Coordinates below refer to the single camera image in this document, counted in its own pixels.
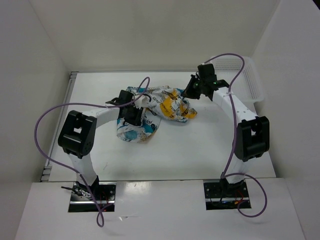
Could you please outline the patterned white yellow teal shorts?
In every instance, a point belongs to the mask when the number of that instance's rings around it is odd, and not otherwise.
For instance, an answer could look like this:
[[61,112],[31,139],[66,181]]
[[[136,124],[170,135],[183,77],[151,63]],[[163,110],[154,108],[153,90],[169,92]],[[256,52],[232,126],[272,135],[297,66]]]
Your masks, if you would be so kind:
[[146,108],[143,108],[141,126],[134,126],[122,119],[117,119],[116,136],[131,143],[147,141],[160,127],[161,120],[186,123],[197,116],[197,111],[190,102],[181,97],[184,91],[168,85],[144,88],[128,86],[126,91],[138,96],[144,92],[149,98]]

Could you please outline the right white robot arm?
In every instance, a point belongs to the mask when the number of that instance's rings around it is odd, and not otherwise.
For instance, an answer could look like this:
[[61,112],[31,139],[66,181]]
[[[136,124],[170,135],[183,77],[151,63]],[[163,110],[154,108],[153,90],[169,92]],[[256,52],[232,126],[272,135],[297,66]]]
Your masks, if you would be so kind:
[[197,67],[181,95],[197,100],[205,95],[233,122],[231,154],[219,181],[221,197],[230,197],[242,186],[254,159],[269,150],[270,121],[248,109],[232,92],[230,84],[217,78],[211,63]]

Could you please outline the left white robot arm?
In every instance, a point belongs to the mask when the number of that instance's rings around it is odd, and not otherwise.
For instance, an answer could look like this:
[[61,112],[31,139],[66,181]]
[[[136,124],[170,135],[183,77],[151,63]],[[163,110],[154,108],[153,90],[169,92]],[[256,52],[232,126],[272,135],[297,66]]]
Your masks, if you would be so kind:
[[68,155],[76,172],[76,184],[89,200],[96,199],[102,192],[99,177],[91,160],[97,128],[118,119],[129,124],[142,124],[142,95],[121,90],[118,97],[90,111],[72,110],[67,114],[58,137],[58,145]]

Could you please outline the white plastic basket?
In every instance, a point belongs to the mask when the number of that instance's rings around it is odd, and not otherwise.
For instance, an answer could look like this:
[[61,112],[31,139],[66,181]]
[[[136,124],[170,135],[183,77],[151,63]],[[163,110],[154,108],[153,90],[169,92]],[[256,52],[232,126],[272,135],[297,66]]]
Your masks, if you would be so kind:
[[231,90],[242,102],[257,103],[264,100],[261,79],[251,58],[244,56],[241,60],[234,55],[224,55],[210,63],[213,64],[218,80],[231,83],[236,74],[239,74]]

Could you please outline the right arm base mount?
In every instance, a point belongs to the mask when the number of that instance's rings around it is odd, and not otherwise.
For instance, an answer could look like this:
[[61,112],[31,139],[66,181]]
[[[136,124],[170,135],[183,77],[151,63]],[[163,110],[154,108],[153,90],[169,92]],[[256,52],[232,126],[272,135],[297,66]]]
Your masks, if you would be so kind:
[[203,182],[205,206],[207,211],[251,209],[249,192],[244,180],[229,184],[224,179]]

